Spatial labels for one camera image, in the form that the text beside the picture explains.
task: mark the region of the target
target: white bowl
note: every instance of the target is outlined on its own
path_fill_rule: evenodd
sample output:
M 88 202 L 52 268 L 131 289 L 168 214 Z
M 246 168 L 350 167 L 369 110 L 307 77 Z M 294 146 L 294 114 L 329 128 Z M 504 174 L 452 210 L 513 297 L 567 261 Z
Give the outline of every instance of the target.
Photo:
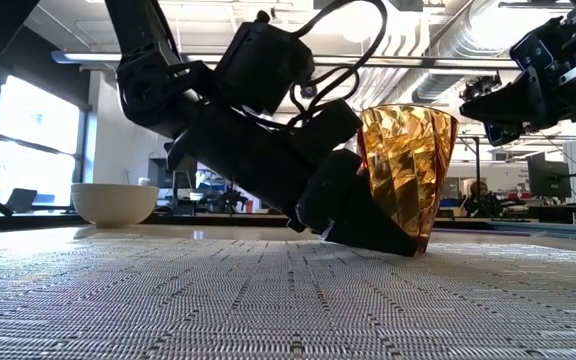
M 146 220 L 157 204 L 159 188 L 114 184 L 72 184 L 79 215 L 97 227 L 121 227 Z

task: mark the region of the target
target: amber glass cup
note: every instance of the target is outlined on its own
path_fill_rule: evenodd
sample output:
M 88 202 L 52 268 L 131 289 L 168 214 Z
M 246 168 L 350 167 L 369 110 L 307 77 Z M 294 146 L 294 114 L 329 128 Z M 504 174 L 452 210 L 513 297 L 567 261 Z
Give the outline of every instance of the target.
M 361 120 L 359 144 L 372 196 L 424 253 L 457 139 L 457 119 L 427 107 L 380 105 L 362 111 Z

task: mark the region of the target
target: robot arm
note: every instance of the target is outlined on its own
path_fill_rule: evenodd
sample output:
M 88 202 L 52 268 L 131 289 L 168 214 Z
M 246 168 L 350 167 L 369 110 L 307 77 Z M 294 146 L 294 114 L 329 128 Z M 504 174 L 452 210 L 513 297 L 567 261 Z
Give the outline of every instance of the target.
M 296 231 L 310 228 L 328 241 L 412 256 L 417 243 L 373 200 L 361 158 L 333 151 L 361 121 L 343 99 L 318 104 L 331 87 L 289 125 L 259 116 L 272 115 L 294 84 L 316 83 L 312 53 L 299 37 L 351 1 L 332 3 L 296 33 L 268 24 L 260 12 L 241 25 L 213 71 L 178 55 L 156 0 L 106 0 L 122 53 L 121 106 L 134 123 L 174 139 L 166 149 L 169 168 L 190 155 L 285 214 Z M 369 2 L 386 16 L 381 1 Z M 385 23 L 362 61 L 384 32 Z M 346 69 L 331 85 L 355 74 Z
M 485 124 L 491 144 L 506 144 L 560 120 L 576 122 L 576 8 L 528 33 L 510 57 L 522 70 L 519 77 L 498 91 L 472 94 L 460 109 Z

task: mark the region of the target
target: computer monitor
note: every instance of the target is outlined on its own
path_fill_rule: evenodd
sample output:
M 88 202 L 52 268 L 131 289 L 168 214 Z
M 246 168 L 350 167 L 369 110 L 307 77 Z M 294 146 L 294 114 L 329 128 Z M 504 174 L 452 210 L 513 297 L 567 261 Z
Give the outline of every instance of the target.
M 174 171 L 178 189 L 194 189 L 197 182 L 197 160 L 185 156 Z M 153 186 L 173 188 L 173 172 L 166 168 L 165 158 L 152 158 L 148 162 L 148 178 Z
M 565 199 L 572 197 L 568 164 L 546 161 L 543 158 L 528 159 L 528 181 L 533 196 Z

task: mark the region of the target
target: table surface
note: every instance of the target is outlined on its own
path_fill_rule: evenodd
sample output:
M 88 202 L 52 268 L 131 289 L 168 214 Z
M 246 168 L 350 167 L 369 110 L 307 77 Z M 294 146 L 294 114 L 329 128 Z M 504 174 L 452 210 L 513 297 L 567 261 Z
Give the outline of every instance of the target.
M 0 359 L 576 358 L 576 240 L 417 258 L 276 228 L 0 233 Z

